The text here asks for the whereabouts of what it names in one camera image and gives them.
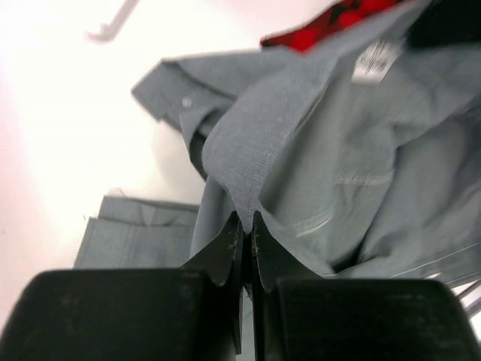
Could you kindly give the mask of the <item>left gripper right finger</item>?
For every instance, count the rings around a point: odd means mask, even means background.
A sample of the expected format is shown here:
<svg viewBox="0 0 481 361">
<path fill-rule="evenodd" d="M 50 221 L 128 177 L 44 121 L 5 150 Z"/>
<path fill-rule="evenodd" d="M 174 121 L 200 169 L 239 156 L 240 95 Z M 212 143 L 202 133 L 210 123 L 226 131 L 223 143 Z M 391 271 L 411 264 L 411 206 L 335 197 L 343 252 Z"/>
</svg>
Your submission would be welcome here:
<svg viewBox="0 0 481 361">
<path fill-rule="evenodd" d="M 442 283 L 325 279 L 255 213 L 251 232 L 258 360 L 478 360 L 467 314 Z"/>
</svg>

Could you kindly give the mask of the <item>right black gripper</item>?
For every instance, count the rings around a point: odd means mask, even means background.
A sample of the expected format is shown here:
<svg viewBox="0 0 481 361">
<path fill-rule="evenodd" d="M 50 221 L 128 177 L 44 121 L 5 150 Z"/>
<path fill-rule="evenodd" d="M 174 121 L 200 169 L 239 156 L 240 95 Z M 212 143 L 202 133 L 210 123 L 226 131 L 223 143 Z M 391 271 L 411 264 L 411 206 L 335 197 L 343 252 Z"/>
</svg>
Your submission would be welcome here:
<svg viewBox="0 0 481 361">
<path fill-rule="evenodd" d="M 415 49 L 479 42 L 480 0 L 432 1 L 407 33 Z"/>
</svg>

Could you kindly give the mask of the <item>grey button shirt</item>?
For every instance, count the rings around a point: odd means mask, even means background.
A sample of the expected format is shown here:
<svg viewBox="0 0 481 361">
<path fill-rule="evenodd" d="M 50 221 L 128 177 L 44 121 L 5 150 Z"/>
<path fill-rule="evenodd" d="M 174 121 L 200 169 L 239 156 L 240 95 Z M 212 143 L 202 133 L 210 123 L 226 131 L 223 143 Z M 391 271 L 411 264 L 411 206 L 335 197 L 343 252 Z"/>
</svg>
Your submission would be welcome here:
<svg viewBox="0 0 481 361">
<path fill-rule="evenodd" d="M 480 42 L 407 45 L 426 1 L 301 55 L 160 62 L 132 90 L 183 134 L 199 209 L 107 197 L 77 268 L 178 266 L 237 212 L 326 278 L 480 277 Z"/>
</svg>

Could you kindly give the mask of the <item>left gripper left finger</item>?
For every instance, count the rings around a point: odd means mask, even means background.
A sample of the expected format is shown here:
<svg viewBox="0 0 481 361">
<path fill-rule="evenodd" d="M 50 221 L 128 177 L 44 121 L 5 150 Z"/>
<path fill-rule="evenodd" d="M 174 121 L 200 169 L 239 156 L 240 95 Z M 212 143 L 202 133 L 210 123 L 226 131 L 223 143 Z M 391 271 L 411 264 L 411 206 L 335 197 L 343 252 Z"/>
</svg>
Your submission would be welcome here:
<svg viewBox="0 0 481 361">
<path fill-rule="evenodd" d="M 241 352 L 236 213 L 179 268 L 43 272 L 5 327 L 8 360 L 233 360 Z"/>
</svg>

